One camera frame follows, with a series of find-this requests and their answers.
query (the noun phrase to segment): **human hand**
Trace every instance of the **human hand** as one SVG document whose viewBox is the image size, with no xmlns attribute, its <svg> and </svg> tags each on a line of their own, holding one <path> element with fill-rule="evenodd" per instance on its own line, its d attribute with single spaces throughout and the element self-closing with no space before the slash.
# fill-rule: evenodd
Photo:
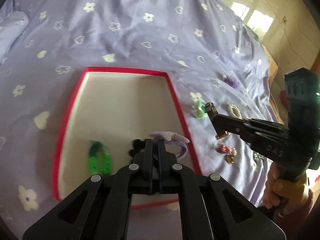
<svg viewBox="0 0 320 240">
<path fill-rule="evenodd" d="M 304 172 L 296 183 L 279 179 L 279 177 L 278 164 L 273 162 L 268 172 L 266 188 L 263 194 L 263 204 L 266 208 L 270 209 L 280 204 L 280 197 L 288 198 L 288 202 L 283 209 L 283 215 L 287 215 L 303 207 L 308 200 L 307 174 Z"/>
</svg>

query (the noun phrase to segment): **white flower pattern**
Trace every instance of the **white flower pattern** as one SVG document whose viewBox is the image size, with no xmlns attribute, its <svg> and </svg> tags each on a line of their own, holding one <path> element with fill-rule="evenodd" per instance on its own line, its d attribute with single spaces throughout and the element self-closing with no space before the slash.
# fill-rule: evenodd
<svg viewBox="0 0 320 240">
<path fill-rule="evenodd" d="M 213 79 L 212 79 L 212 84 L 213 84 L 217 89 L 219 89 L 219 88 L 221 87 L 220 80 L 217 79 L 217 78 L 213 78 Z"/>
<path fill-rule="evenodd" d="M 63 28 L 63 21 L 57 21 L 57 22 L 55 22 L 53 28 L 54 28 L 55 30 L 60 30 L 60 29 L 62 29 L 62 28 Z"/>
<path fill-rule="evenodd" d="M 15 97 L 21 96 L 25 87 L 25 85 L 17 85 L 15 90 L 12 91 L 12 94 L 14 94 Z"/>
<path fill-rule="evenodd" d="M 46 17 L 47 17 L 47 11 L 44 11 L 44 12 L 40 13 L 39 19 L 42 21 L 42 20 L 45 19 Z"/>
<path fill-rule="evenodd" d="M 213 55 L 215 58 L 219 58 L 219 57 L 221 57 L 221 52 L 215 50 L 215 51 L 212 53 L 212 55 Z"/>
<path fill-rule="evenodd" d="M 172 35 L 172 34 L 169 34 L 168 40 L 171 41 L 172 43 L 178 43 L 179 41 L 178 36 Z"/>
<path fill-rule="evenodd" d="M 23 17 L 19 22 L 21 25 L 24 25 L 27 22 L 27 20 Z"/>
<path fill-rule="evenodd" d="M 144 13 L 143 19 L 145 20 L 146 23 L 152 22 L 153 21 L 154 15 L 151 13 Z"/>
<path fill-rule="evenodd" d="M 110 23 L 109 29 L 113 32 L 121 30 L 121 24 L 120 23 Z"/>
<path fill-rule="evenodd" d="M 112 63 L 112 62 L 115 61 L 115 54 L 114 54 L 114 53 L 112 53 L 112 54 L 107 54 L 107 55 L 102 56 L 102 58 L 103 58 L 106 62 Z"/>
<path fill-rule="evenodd" d="M 202 30 L 199 30 L 199 29 L 196 29 L 194 31 L 194 34 L 199 38 L 199 37 L 203 37 L 203 31 Z"/>
<path fill-rule="evenodd" d="M 9 76 L 12 71 L 12 68 L 0 70 L 0 77 Z"/>
<path fill-rule="evenodd" d="M 247 106 L 248 104 L 246 103 L 246 102 L 244 102 L 242 99 L 240 99 L 241 100 L 241 105 L 243 105 L 243 106 Z"/>
<path fill-rule="evenodd" d="M 247 65 L 245 65 L 244 70 L 245 70 L 245 71 L 248 71 L 248 70 L 250 69 L 250 67 L 251 67 L 251 65 L 250 65 L 250 64 L 247 64 Z"/>
<path fill-rule="evenodd" d="M 55 72 L 58 72 L 58 74 L 68 73 L 70 72 L 71 67 L 70 66 L 63 66 L 60 65 L 55 69 Z"/>
<path fill-rule="evenodd" d="M 202 95 L 199 92 L 193 93 L 190 92 L 191 100 L 194 102 L 200 101 L 204 103 L 204 100 L 202 99 Z"/>
<path fill-rule="evenodd" d="M 39 208 L 36 202 L 37 194 L 32 189 L 26 190 L 23 186 L 19 186 L 19 198 L 26 211 L 31 211 L 31 209 L 37 210 Z"/>
<path fill-rule="evenodd" d="M 83 7 L 83 9 L 84 9 L 86 12 L 93 12 L 95 5 L 96 5 L 96 4 L 95 4 L 94 2 L 87 2 L 87 3 L 85 4 L 85 6 Z"/>
</svg>

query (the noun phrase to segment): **white heart pattern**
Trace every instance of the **white heart pattern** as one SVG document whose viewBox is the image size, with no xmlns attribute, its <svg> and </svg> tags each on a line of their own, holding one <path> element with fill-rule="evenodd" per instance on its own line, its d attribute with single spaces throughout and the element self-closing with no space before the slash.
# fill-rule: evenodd
<svg viewBox="0 0 320 240">
<path fill-rule="evenodd" d="M 77 38 L 74 39 L 76 44 L 82 44 L 84 42 L 84 36 L 79 36 Z"/>
<path fill-rule="evenodd" d="M 107 54 L 107 55 L 104 55 L 102 56 L 103 59 L 106 61 L 106 62 L 114 62 L 115 61 L 115 54 L 111 53 L 111 54 Z"/>
<path fill-rule="evenodd" d="M 44 111 L 33 119 L 39 129 L 44 130 L 47 127 L 47 119 L 49 115 L 50 113 L 48 111 Z"/>
<path fill-rule="evenodd" d="M 204 57 L 198 56 L 197 59 L 198 59 L 201 63 L 205 63 Z"/>
<path fill-rule="evenodd" d="M 175 7 L 174 10 L 175 10 L 176 13 L 178 13 L 178 14 L 182 14 L 182 13 L 183 13 L 183 8 L 182 8 L 181 6 Z"/>
<path fill-rule="evenodd" d="M 186 63 L 185 63 L 184 61 L 182 61 L 182 60 L 178 60 L 177 62 L 178 62 L 180 65 L 184 66 L 184 67 L 188 67 L 188 66 L 186 65 Z"/>
<path fill-rule="evenodd" d="M 152 48 L 151 43 L 149 41 L 144 41 L 141 43 L 141 45 L 148 48 L 148 49 Z"/>
<path fill-rule="evenodd" d="M 226 27 L 224 25 L 220 25 L 220 28 L 224 33 L 226 32 Z"/>
<path fill-rule="evenodd" d="M 12 216 L 9 214 L 7 210 L 0 212 L 0 217 L 4 220 L 12 220 Z"/>
<path fill-rule="evenodd" d="M 33 40 L 28 41 L 27 44 L 25 45 L 25 47 L 26 47 L 26 48 L 27 48 L 27 47 L 30 47 L 32 42 L 33 42 Z"/>
<path fill-rule="evenodd" d="M 39 52 L 38 55 L 37 55 L 37 58 L 43 58 L 46 53 L 47 53 L 46 50 L 43 50 L 43 51 Z"/>
<path fill-rule="evenodd" d="M 204 3 L 201 4 L 201 7 L 206 11 L 208 10 L 208 6 L 206 4 L 204 4 Z"/>
<path fill-rule="evenodd" d="M 9 76 L 11 73 L 12 68 L 8 68 L 5 70 L 0 70 L 0 77 Z"/>
<path fill-rule="evenodd" d="M 3 136 L 0 137 L 0 151 L 2 149 L 2 146 L 5 144 L 5 138 Z"/>
<path fill-rule="evenodd" d="M 3 65 L 4 62 L 7 60 L 7 58 L 8 58 L 8 57 L 5 57 L 5 58 L 1 61 L 0 65 Z"/>
</svg>

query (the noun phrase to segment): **green hair clip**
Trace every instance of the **green hair clip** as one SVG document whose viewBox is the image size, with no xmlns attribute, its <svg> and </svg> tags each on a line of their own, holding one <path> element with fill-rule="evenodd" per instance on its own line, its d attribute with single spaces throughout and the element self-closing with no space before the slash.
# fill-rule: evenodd
<svg viewBox="0 0 320 240">
<path fill-rule="evenodd" d="M 200 100 L 196 101 L 194 105 L 194 116 L 198 119 L 206 117 L 207 114 L 205 113 L 204 108 L 205 105 L 202 104 Z"/>
<path fill-rule="evenodd" d="M 101 142 L 91 142 L 88 159 L 89 173 L 91 175 L 98 173 L 109 175 L 112 165 L 109 149 Z"/>
</svg>

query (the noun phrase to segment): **electrical outlet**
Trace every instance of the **electrical outlet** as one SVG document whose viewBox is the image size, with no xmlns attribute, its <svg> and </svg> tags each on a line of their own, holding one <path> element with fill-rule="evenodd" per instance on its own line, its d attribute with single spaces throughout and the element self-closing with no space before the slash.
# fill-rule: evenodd
<svg viewBox="0 0 320 240">
<path fill-rule="evenodd" d="M 284 25 L 287 23 L 287 17 L 286 16 L 283 17 L 282 22 L 284 23 Z"/>
</svg>

